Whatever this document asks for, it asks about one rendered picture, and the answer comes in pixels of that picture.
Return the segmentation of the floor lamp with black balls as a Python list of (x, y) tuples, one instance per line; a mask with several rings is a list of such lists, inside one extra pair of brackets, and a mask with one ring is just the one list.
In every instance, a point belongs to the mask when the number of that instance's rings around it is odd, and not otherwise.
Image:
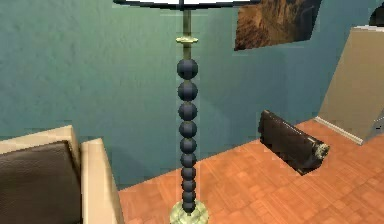
[(194, 119), (198, 109), (195, 99), (198, 88), (193, 79), (198, 74), (198, 64), (192, 59), (192, 45), (198, 39), (192, 36), (192, 11), (197, 9), (240, 7), (259, 4), (261, 0), (112, 0), (121, 6), (136, 6), (145, 8), (158, 8), (177, 10), (182, 13), (182, 36), (176, 42), (183, 47), (183, 58), (177, 63), (177, 74), (182, 79), (177, 88), (177, 94), (182, 101), (178, 108), (178, 115), (182, 122), (179, 125), (180, 162), (182, 199), (177, 202), (170, 212), (170, 224), (208, 224), (209, 214), (205, 205), (196, 199), (196, 169), (195, 151), (197, 143), (194, 137), (197, 134), (197, 125)]

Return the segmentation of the brown framed wall picture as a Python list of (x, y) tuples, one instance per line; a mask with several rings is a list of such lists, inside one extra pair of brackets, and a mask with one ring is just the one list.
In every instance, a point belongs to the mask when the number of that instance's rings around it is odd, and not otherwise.
[(238, 11), (235, 51), (309, 40), (322, 0), (261, 0)]

